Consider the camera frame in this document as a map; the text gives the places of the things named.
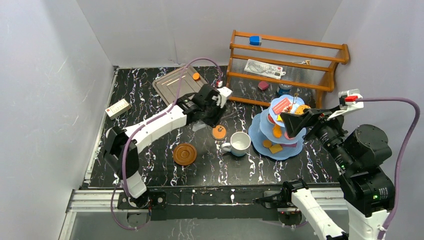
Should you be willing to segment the pink round macaron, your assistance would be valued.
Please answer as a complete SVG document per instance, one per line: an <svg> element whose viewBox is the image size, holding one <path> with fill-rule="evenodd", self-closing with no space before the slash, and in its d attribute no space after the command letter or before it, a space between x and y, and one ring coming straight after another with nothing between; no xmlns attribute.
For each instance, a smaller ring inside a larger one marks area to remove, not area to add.
<svg viewBox="0 0 424 240"><path fill-rule="evenodd" d="M290 136L288 135L288 133L287 133L287 132L285 132L285 133L284 133L284 137L285 137L287 140L294 140L294 139L295 139L294 137L290 137Z"/></svg>

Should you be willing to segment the brown chocolate chip cookie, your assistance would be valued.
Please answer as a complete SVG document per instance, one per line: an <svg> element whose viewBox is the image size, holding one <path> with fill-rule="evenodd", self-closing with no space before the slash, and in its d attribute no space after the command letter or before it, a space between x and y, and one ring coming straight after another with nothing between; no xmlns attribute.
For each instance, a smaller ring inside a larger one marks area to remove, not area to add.
<svg viewBox="0 0 424 240"><path fill-rule="evenodd" d="M311 109L311 107L309 105L306 104L302 104L300 106L298 106L294 112L295 115L303 115L305 113L305 111Z"/></svg>

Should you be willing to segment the steel food tongs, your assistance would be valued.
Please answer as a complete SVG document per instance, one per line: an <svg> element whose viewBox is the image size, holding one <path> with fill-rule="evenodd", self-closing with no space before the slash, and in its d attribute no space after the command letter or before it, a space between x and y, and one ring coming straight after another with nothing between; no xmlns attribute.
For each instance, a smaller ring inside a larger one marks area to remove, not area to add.
<svg viewBox="0 0 424 240"><path fill-rule="evenodd" d="M233 116L237 113L238 113L238 111L233 111L232 113L226 114L226 115L221 116L221 117L207 119L207 121L199 121L192 126L191 130L193 132L196 132L196 131L199 131L199 130L204 129L206 127L210 127L211 126L210 124L215 126L218 123L220 123L222 120L227 119L227 118L229 118L229 117L231 117L231 116Z"/></svg>

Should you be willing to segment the orange oval pastry piece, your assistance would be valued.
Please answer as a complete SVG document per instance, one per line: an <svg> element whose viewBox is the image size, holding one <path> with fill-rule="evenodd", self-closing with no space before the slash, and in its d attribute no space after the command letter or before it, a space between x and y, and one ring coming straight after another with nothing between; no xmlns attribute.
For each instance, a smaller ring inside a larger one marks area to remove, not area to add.
<svg viewBox="0 0 424 240"><path fill-rule="evenodd" d="M282 137L283 131L279 125L275 124L272 128L272 134L275 138L279 139Z"/></svg>

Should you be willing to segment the magenta cake wedge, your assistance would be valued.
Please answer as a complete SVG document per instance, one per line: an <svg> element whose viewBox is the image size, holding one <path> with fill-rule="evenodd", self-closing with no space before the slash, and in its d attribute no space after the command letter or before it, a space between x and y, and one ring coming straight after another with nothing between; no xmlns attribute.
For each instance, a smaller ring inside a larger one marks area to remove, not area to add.
<svg viewBox="0 0 424 240"><path fill-rule="evenodd" d="M297 142L292 143L292 144L281 143L280 145L282 147L295 148L298 145L298 143Z"/></svg>

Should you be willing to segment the pink layered cake slice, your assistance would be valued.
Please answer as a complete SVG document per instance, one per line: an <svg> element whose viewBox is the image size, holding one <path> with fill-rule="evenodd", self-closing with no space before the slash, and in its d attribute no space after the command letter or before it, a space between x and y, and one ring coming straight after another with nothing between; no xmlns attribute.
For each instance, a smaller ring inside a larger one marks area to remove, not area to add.
<svg viewBox="0 0 424 240"><path fill-rule="evenodd" d="M291 104L292 104L292 102L290 101L290 99L288 97L285 97L285 98L282 98L282 99L278 99L277 101L272 103L271 109L276 115L279 115L281 112L284 111L284 109L289 108L291 106Z"/></svg>

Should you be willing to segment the red sprinkled donut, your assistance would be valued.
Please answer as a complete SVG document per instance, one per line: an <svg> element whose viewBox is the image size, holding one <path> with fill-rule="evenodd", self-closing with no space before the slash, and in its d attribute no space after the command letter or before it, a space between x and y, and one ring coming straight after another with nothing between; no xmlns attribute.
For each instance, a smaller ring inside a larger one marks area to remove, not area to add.
<svg viewBox="0 0 424 240"><path fill-rule="evenodd" d="M270 114L268 114L267 115L267 120L268 120L268 122L270 123L270 124L273 124L273 125L275 125L276 123L275 123L275 121L273 120L273 118L271 117L271 115Z"/></svg>

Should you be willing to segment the small orange round cookie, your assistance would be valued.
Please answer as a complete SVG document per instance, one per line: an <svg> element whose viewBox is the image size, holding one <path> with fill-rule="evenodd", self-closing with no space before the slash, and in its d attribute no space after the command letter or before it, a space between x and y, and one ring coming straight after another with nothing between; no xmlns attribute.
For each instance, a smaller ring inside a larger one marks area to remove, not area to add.
<svg viewBox="0 0 424 240"><path fill-rule="evenodd" d="M194 74L192 75L192 79L193 79L194 81L198 81L198 80L200 79L200 75L199 75L199 73L198 73L198 72L194 73Z"/></svg>

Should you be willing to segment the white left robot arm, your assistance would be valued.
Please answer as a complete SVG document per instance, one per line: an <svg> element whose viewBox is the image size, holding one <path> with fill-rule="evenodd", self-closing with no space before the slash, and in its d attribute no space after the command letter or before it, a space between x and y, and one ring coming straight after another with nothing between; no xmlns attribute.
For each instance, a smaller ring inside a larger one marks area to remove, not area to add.
<svg viewBox="0 0 424 240"><path fill-rule="evenodd" d="M137 208L149 203L145 181L139 173L139 154L145 147L169 132L201 121L215 127L224 112L232 91L223 86L204 84L198 92L177 98L161 112L138 124L106 132L103 159L120 179L125 194Z"/></svg>

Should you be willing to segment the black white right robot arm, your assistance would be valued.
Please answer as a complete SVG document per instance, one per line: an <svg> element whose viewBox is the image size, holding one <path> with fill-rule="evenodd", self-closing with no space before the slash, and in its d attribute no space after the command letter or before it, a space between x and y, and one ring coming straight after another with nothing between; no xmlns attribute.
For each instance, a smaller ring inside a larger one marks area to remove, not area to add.
<svg viewBox="0 0 424 240"><path fill-rule="evenodd" d="M394 209L396 190L381 169L392 155L388 137L371 124L352 133L343 129L344 117L335 109L309 108L301 115L281 113L289 137L309 128L307 140L316 138L341 169L338 182L346 202L349 229L343 230L322 209L302 179L285 181L279 193L256 198L253 203L282 204L297 208L321 240L377 240Z"/></svg>

